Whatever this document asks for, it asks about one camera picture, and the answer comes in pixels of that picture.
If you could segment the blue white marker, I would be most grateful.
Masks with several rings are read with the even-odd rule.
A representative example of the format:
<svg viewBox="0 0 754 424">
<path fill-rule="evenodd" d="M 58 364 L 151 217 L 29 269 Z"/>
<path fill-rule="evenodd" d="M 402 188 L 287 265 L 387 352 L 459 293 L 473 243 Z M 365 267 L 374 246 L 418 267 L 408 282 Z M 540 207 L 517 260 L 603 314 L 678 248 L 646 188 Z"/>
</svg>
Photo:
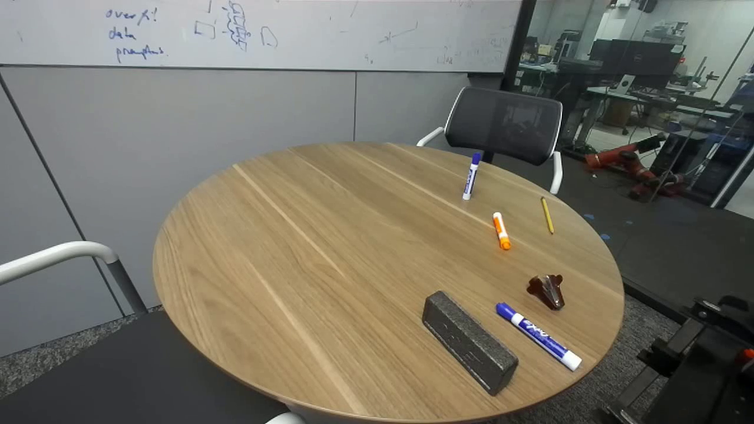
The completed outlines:
<svg viewBox="0 0 754 424">
<path fill-rule="evenodd" d="M 543 352 L 546 352 L 552 358 L 556 358 L 565 371 L 574 373 L 583 366 L 583 358 L 556 341 L 552 335 L 546 335 L 543 327 L 538 327 L 533 321 L 527 321 L 523 314 L 519 314 L 507 302 L 499 302 L 495 306 L 495 314 L 512 322 L 519 333 L 523 333 L 527 339 L 533 339 Z"/>
<path fill-rule="evenodd" d="M 471 156 L 471 163 L 468 163 L 468 173 L 466 173 L 461 200 L 471 200 L 471 196 L 473 196 L 473 186 L 475 186 L 475 176 L 478 176 L 480 161 L 482 161 L 482 153 L 475 152 L 475 153 Z"/>
</svg>

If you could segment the orange marker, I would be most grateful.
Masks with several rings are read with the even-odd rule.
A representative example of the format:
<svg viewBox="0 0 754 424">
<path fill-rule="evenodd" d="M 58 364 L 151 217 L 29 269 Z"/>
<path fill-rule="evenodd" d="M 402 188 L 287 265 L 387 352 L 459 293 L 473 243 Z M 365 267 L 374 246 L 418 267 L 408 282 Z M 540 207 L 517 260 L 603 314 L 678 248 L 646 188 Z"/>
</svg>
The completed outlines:
<svg viewBox="0 0 754 424">
<path fill-rule="evenodd" d="M 503 249 L 512 249 L 512 239 L 505 225 L 503 212 L 493 212 L 493 228 Z"/>
</svg>

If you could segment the round wooden table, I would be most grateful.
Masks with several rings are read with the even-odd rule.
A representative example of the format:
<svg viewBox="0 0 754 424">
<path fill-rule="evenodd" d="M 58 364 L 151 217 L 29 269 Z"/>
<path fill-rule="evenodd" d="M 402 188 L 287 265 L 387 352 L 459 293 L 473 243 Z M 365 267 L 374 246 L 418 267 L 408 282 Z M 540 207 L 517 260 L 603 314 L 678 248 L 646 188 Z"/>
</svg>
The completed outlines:
<svg viewBox="0 0 754 424">
<path fill-rule="evenodd" d="M 603 239 L 563 200 L 468 161 L 405 143 L 312 143 L 236 163 L 191 188 L 154 246 L 174 327 L 216 368 L 312 419 L 388 424 L 495 419 L 578 384 L 505 322 L 512 303 L 596 368 L 624 319 Z M 546 196 L 556 236 L 546 234 Z M 512 249 L 493 228 L 503 212 Z M 561 276 L 565 306 L 527 293 Z M 519 358 L 491 395 L 424 327 L 445 293 Z"/>
</svg>

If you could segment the black mesh office chair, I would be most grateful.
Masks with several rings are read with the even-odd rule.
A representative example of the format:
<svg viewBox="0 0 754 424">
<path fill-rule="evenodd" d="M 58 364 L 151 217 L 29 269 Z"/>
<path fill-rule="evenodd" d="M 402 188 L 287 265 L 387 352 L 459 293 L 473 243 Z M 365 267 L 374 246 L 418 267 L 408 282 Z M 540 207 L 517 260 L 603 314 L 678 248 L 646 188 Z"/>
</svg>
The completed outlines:
<svg viewBox="0 0 754 424">
<path fill-rule="evenodd" d="M 450 147 L 505 153 L 530 164 L 552 163 L 548 190 L 563 185 L 563 157 L 556 149 L 565 109 L 548 97 L 461 88 L 444 126 L 420 139 L 420 147 L 444 137 Z"/>
</svg>

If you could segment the yellow pencil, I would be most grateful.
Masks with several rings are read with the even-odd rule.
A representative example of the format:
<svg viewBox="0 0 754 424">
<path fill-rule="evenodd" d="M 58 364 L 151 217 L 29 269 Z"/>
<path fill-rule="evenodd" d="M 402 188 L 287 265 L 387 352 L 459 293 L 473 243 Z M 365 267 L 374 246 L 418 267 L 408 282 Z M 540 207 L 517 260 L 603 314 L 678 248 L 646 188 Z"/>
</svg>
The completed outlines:
<svg viewBox="0 0 754 424">
<path fill-rule="evenodd" d="M 546 196 L 540 196 L 540 207 L 543 207 L 546 234 L 556 236 L 556 226 L 554 226 L 554 219 L 552 219 L 552 210 L 548 210 Z"/>
</svg>

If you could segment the dark brown binder clip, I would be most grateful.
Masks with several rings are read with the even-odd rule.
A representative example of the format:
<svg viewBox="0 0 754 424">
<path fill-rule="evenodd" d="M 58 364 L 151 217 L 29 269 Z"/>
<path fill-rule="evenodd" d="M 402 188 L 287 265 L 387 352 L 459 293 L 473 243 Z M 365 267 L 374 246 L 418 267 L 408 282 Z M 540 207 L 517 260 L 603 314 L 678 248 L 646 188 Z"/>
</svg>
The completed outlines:
<svg viewBox="0 0 754 424">
<path fill-rule="evenodd" d="M 544 302 L 552 311 L 561 311 L 565 306 L 563 293 L 561 293 L 561 276 L 534 276 L 527 282 L 527 293 L 534 294 L 540 302 Z"/>
</svg>

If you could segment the black whiteboard eraser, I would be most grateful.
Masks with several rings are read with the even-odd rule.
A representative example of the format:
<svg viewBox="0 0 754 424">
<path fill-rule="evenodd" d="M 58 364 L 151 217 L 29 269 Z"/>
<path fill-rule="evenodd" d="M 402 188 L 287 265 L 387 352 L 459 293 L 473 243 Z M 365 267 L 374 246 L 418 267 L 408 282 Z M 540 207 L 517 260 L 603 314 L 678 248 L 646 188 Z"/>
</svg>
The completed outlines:
<svg viewBox="0 0 754 424">
<path fill-rule="evenodd" d="M 512 382 L 519 358 L 445 293 L 424 300 L 421 322 L 491 395 Z"/>
</svg>

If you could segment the red machine on floor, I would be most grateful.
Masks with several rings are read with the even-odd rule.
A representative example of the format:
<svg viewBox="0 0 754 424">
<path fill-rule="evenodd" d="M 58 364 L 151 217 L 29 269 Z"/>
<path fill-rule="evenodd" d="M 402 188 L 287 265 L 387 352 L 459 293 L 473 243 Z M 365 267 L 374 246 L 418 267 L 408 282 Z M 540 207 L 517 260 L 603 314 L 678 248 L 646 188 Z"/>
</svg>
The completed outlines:
<svg viewBox="0 0 754 424">
<path fill-rule="evenodd" d="M 584 169 L 596 175 L 599 169 L 622 167 L 624 175 L 636 181 L 629 190 L 634 200 L 649 200 L 651 196 L 678 196 L 684 190 L 684 180 L 678 175 L 659 180 L 657 173 L 642 163 L 642 153 L 654 152 L 662 142 L 665 137 L 654 134 L 601 153 L 586 153 Z"/>
</svg>

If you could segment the black desk in background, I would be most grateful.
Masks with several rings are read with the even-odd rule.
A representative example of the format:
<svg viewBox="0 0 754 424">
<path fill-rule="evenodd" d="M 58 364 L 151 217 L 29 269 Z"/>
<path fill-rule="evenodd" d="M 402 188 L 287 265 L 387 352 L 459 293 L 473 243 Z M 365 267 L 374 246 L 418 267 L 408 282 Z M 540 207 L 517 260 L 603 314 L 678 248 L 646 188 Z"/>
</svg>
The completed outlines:
<svg viewBox="0 0 754 424">
<path fill-rule="evenodd" d="M 596 40 L 586 60 L 552 57 L 519 64 L 521 88 L 565 106 L 561 147 L 586 152 L 603 104 L 711 116 L 717 99 L 702 97 L 698 76 L 682 73 L 684 46 L 649 40 Z"/>
</svg>

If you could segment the black equipment bottom right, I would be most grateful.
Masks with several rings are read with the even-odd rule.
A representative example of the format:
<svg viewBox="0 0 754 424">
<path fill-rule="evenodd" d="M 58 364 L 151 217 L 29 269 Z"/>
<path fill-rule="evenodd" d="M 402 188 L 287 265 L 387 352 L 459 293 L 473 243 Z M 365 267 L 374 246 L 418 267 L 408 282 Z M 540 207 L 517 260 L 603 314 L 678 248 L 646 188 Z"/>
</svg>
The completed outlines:
<svg viewBox="0 0 754 424">
<path fill-rule="evenodd" d="M 754 424 L 754 303 L 698 300 L 682 329 L 638 353 L 643 371 L 601 424 Z"/>
</svg>

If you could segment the wall whiteboard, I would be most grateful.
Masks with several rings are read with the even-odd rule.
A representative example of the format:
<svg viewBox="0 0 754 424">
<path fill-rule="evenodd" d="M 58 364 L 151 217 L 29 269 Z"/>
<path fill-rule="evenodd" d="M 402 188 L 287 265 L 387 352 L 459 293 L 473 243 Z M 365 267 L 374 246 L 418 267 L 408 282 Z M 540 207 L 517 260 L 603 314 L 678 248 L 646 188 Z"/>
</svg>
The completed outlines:
<svg viewBox="0 0 754 424">
<path fill-rule="evenodd" d="M 0 0 L 4 67 L 507 67 L 523 0 Z"/>
</svg>

